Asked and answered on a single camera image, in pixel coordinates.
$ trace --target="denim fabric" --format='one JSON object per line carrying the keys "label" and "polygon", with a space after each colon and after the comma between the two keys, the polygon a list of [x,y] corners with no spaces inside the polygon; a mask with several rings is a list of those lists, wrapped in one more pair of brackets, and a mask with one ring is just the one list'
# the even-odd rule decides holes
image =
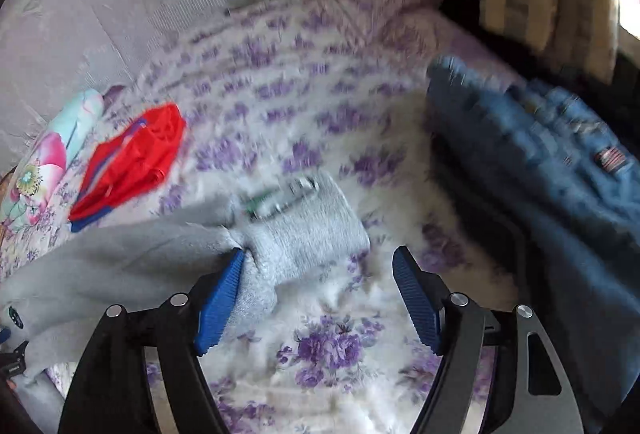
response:
{"label": "denim fabric", "polygon": [[[440,131],[468,173],[530,228],[566,343],[593,406],[612,414],[640,374],[640,165],[562,88],[502,94],[455,58],[430,67]],[[607,172],[596,155],[616,147]]]}

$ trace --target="mattress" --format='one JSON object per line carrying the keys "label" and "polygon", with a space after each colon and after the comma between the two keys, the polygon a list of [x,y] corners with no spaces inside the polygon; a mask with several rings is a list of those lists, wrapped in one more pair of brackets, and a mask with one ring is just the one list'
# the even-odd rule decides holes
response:
{"label": "mattress", "polygon": [[[40,222],[7,237],[0,280],[72,239],[68,212],[95,146],[145,109],[175,101],[188,131],[157,191],[91,225],[153,219],[220,193],[253,194],[322,167],[371,239],[278,288],[272,316],[200,363],[233,433],[409,432],[439,358],[418,341],[391,274],[407,245],[420,266],[480,305],[510,310],[512,278],[457,226],[430,174],[426,68],[458,55],[504,90],[521,79],[430,0],[275,0],[220,17],[166,43],[137,81],[114,88]],[[74,366],[49,369],[66,394]],[[476,432],[492,352],[476,376]],[[156,413],[174,432],[162,375],[147,364]]]}

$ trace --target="silver screw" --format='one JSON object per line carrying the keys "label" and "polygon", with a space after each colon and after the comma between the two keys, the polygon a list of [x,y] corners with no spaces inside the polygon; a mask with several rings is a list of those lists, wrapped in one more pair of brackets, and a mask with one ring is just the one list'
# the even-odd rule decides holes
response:
{"label": "silver screw", "polygon": [[169,301],[172,306],[180,307],[187,304],[189,297],[187,297],[184,293],[176,293],[171,300]]}
{"label": "silver screw", "polygon": [[518,312],[518,315],[526,319],[530,319],[533,316],[533,311],[531,310],[531,308],[529,306],[525,306],[524,304],[520,304],[516,308],[516,310]]}
{"label": "silver screw", "polygon": [[452,293],[449,295],[449,300],[456,306],[466,306],[469,304],[469,297],[464,293]]}
{"label": "silver screw", "polygon": [[122,313],[122,306],[120,304],[114,304],[113,306],[109,306],[107,308],[107,316],[111,317],[112,319],[120,315],[120,313]]}

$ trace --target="black logo patch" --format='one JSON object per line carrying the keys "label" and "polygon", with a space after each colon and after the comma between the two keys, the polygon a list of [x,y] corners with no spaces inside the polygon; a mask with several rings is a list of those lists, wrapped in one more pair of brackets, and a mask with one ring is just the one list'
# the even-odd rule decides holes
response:
{"label": "black logo patch", "polygon": [[18,328],[20,329],[24,328],[22,319],[20,319],[20,315],[18,315],[18,312],[15,310],[13,306],[9,306],[9,318],[14,322],[16,326],[18,326]]}

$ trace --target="gray garment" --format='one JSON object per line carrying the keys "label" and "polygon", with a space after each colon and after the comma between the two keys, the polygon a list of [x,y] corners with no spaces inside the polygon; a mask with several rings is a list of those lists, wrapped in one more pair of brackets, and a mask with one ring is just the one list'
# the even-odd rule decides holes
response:
{"label": "gray garment", "polygon": [[[27,376],[77,361],[108,306],[157,307],[190,290],[201,275],[221,270],[218,256],[233,248],[244,249],[246,257],[223,340],[247,331],[273,310],[278,284],[369,248],[362,223],[331,177],[311,176],[317,195],[264,221],[248,221],[238,203],[227,199],[153,221],[84,231],[0,284],[0,322],[12,330],[3,348],[30,341]],[[9,318],[9,306],[23,329]]]}

